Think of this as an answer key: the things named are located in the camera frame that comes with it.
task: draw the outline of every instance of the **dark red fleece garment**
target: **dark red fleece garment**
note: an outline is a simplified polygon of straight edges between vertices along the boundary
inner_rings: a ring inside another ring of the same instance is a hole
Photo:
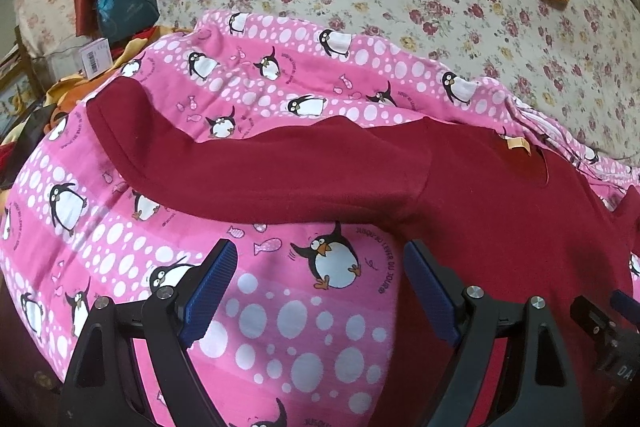
[[[602,411],[608,385],[592,373],[593,343],[569,306],[581,294],[604,307],[615,289],[631,294],[628,259],[640,216],[634,188],[611,213],[559,155],[508,150],[492,130],[430,118],[362,129],[335,117],[196,143],[125,77],[89,101],[87,112],[125,181],[165,206],[236,223],[370,223],[404,241],[424,240],[465,284],[494,298],[542,295],[572,357],[587,419]],[[397,331],[372,425],[413,427],[447,349],[405,287]],[[499,370],[490,367],[475,425]]]

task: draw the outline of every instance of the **red sleeve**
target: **red sleeve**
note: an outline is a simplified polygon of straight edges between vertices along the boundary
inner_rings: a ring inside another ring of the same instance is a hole
[[[87,114],[127,184],[174,210],[220,221],[384,227],[409,212],[431,162],[429,120],[364,130],[333,117],[197,143],[127,77],[90,100]]]

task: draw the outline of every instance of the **cartoon penguin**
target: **cartoon penguin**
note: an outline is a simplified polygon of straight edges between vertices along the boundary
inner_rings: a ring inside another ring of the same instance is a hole
[[[120,70],[120,74],[122,76],[133,76],[134,74],[138,73],[138,71],[140,71],[140,68],[142,67],[142,59],[145,58],[145,54],[142,54],[142,57],[140,58],[134,58],[133,60],[130,60],[129,62],[127,62],[122,69]]]
[[[260,70],[260,74],[269,80],[276,80],[280,76],[280,66],[276,60],[276,48],[271,47],[271,55],[263,57],[260,62],[254,62],[254,66]]]
[[[591,147],[585,145],[584,148],[586,149],[584,153],[584,161],[586,161],[589,165],[594,165],[600,161],[598,153],[595,152]]]
[[[178,259],[178,261],[170,266],[158,266],[158,268],[153,270],[149,277],[149,288],[151,288],[151,291],[157,290],[160,286],[175,287],[175,285],[180,282],[180,279],[184,277],[184,274],[194,267],[193,264],[180,264],[180,261],[183,259],[184,257]]]
[[[89,286],[91,285],[91,277],[86,284],[86,290],[80,290],[73,297],[70,297],[65,292],[66,302],[71,306],[71,322],[74,325],[72,335],[76,338],[80,336],[82,327],[86,322],[86,318],[89,316],[89,301],[86,296],[89,293]]]
[[[229,138],[236,130],[236,120],[234,115],[236,114],[236,108],[231,108],[231,114],[229,116],[220,116],[215,120],[207,118],[211,129],[209,136],[211,138]]]
[[[391,82],[389,81],[386,81],[386,91],[379,91],[373,96],[367,96],[367,100],[369,100],[369,102],[378,102],[398,107],[396,101],[391,97]]]
[[[316,278],[314,288],[328,290],[347,288],[360,276],[360,262],[349,240],[340,233],[340,223],[334,231],[316,237],[308,248],[291,243],[291,248],[309,262],[309,269]]]
[[[40,338],[42,333],[42,318],[44,317],[44,309],[41,304],[31,298],[31,293],[23,293],[20,295],[20,306],[24,312],[24,316],[27,318],[27,323],[31,328],[31,331]]]
[[[60,135],[65,132],[66,123],[69,120],[69,114],[61,111],[57,115],[55,115],[54,118],[58,120],[58,124],[49,133],[50,142],[53,142],[53,140],[57,140],[58,138],[60,138]]]
[[[332,53],[349,56],[349,46],[351,46],[352,36],[347,33],[338,33],[333,30],[324,30],[318,36],[318,41],[324,49],[324,52],[333,57]]]
[[[287,110],[296,116],[320,116],[326,105],[326,98],[306,94],[290,100]]]
[[[213,58],[207,57],[204,53],[191,52],[188,58],[189,74],[197,74],[202,80],[205,80],[211,71],[218,65]]]
[[[284,405],[279,398],[276,398],[276,402],[278,403],[278,409],[280,411],[278,419],[275,422],[271,422],[268,420],[257,421],[252,423],[251,427],[287,427],[287,411],[284,409]]]
[[[244,25],[246,24],[246,18],[248,16],[248,13],[238,12],[229,17],[229,33],[232,35],[234,32],[244,33]]]
[[[629,257],[629,270],[631,270],[632,275],[640,277],[640,261],[638,261],[638,256],[635,253],[632,253]]]
[[[75,184],[53,185],[49,193],[49,206],[54,228],[59,223],[69,235],[74,235],[74,228],[80,220],[82,209],[86,207],[86,200],[70,187],[75,187]]]
[[[134,212],[131,214],[133,219],[136,221],[146,221],[149,217],[156,215],[156,212],[160,209],[160,203],[150,200],[136,190],[131,189],[131,192],[133,192],[133,195],[136,197],[133,203]]]
[[[2,228],[2,238],[6,241],[9,239],[9,233],[11,232],[11,210],[5,207],[4,215],[6,219],[4,220],[4,227]]]
[[[476,89],[478,89],[478,84],[456,76],[451,71],[447,71],[442,75],[442,86],[451,103],[454,100],[458,100],[467,105],[471,102],[471,97],[473,97]]]

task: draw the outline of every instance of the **rose pattern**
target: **rose pattern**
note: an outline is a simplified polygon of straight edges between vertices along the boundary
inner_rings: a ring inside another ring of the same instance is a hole
[[[382,35],[466,77],[500,81],[602,155],[639,162],[640,20],[630,0],[158,0],[161,22],[206,9],[293,16]]]

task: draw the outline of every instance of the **fish print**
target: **fish print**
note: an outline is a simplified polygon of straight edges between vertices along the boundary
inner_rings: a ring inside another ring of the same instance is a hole
[[[229,227],[226,231],[231,237],[235,237],[236,239],[242,239],[244,237],[243,229],[235,229],[233,226]]]
[[[260,252],[275,252],[282,247],[282,240],[277,237],[272,237],[266,241],[260,243],[254,243],[254,255],[258,255]]]

